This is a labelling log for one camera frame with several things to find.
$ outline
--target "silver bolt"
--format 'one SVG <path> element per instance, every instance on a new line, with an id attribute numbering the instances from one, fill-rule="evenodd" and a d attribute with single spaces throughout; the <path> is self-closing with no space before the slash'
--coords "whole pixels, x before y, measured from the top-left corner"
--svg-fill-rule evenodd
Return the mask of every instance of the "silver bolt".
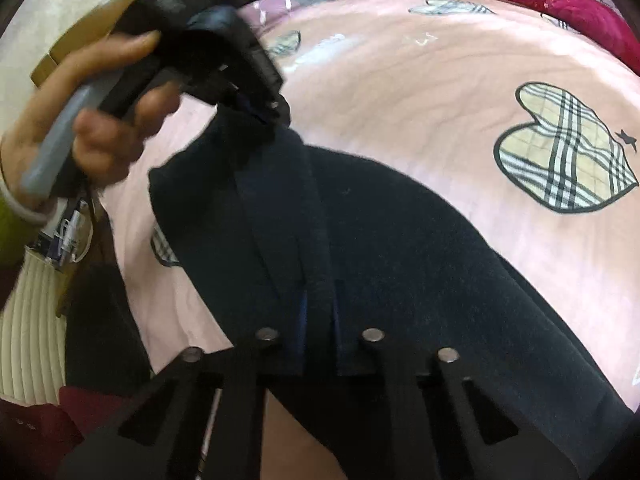
<path id="1" fill-rule="evenodd" d="M 204 352 L 202 348 L 198 346 L 190 346 L 182 351 L 182 360 L 188 363 L 197 363 L 202 359 L 203 355 Z"/>
<path id="2" fill-rule="evenodd" d="M 438 359 L 440 359 L 443 363 L 452 363 L 460 359 L 460 354 L 456 351 L 455 348 L 441 348 L 438 350 Z"/>
<path id="3" fill-rule="evenodd" d="M 363 330 L 362 338 L 364 341 L 377 343 L 385 338 L 385 333 L 379 328 L 367 328 L 366 330 Z"/>
<path id="4" fill-rule="evenodd" d="M 265 326 L 255 333 L 256 339 L 260 341 L 274 341 L 280 336 L 280 333 L 269 326 Z"/>

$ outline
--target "finger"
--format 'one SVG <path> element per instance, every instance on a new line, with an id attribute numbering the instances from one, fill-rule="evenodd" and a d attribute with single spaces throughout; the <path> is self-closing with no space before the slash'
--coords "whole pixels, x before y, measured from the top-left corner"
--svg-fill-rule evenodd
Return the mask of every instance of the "finger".
<path id="1" fill-rule="evenodd" d="M 136 105 L 134 124 L 140 139 L 154 136 L 167 115 L 180 107 L 180 85 L 169 82 L 145 94 Z"/>
<path id="2" fill-rule="evenodd" d="M 119 160 L 113 153 L 92 148 L 82 142 L 74 142 L 72 151 L 80 170 L 97 186 L 115 184 L 129 174 L 129 163 Z"/>
<path id="3" fill-rule="evenodd" d="M 153 31 L 132 38 L 108 36 L 67 56 L 27 104 L 18 131 L 32 142 L 40 142 L 68 99 L 87 78 L 128 66 L 148 56 L 158 45 L 160 33 Z"/>
<path id="4" fill-rule="evenodd" d="M 143 143 L 133 126 L 98 110 L 82 110 L 74 121 L 76 141 L 126 162 L 138 160 Z"/>

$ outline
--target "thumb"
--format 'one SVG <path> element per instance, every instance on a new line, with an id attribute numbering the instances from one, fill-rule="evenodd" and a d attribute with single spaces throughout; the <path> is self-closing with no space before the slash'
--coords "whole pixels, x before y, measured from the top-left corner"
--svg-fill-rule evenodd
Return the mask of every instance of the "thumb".
<path id="1" fill-rule="evenodd" d="M 159 40 L 156 30 L 133 38 L 114 34 L 71 53 L 24 109 L 15 125 L 20 140 L 42 142 L 68 99 L 86 79 L 143 59 L 153 52 Z"/>

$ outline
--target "yellow-green sleeve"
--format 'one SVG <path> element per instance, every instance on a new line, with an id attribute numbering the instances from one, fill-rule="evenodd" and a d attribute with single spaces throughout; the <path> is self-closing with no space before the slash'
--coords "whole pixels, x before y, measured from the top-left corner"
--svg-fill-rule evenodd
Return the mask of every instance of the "yellow-green sleeve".
<path id="1" fill-rule="evenodd" d="M 29 224 L 15 214 L 0 194 L 0 267 L 20 262 L 24 246 L 38 235 L 40 229 L 40 226 Z"/>

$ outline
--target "beige floor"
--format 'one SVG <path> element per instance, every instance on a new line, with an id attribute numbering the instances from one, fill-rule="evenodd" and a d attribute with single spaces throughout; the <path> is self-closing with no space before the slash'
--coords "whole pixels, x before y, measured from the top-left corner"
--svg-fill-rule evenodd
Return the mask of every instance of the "beige floor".
<path id="1" fill-rule="evenodd" d="M 25 0 L 0 38 L 0 132 L 18 117 L 34 90 L 40 58 L 101 0 Z"/>

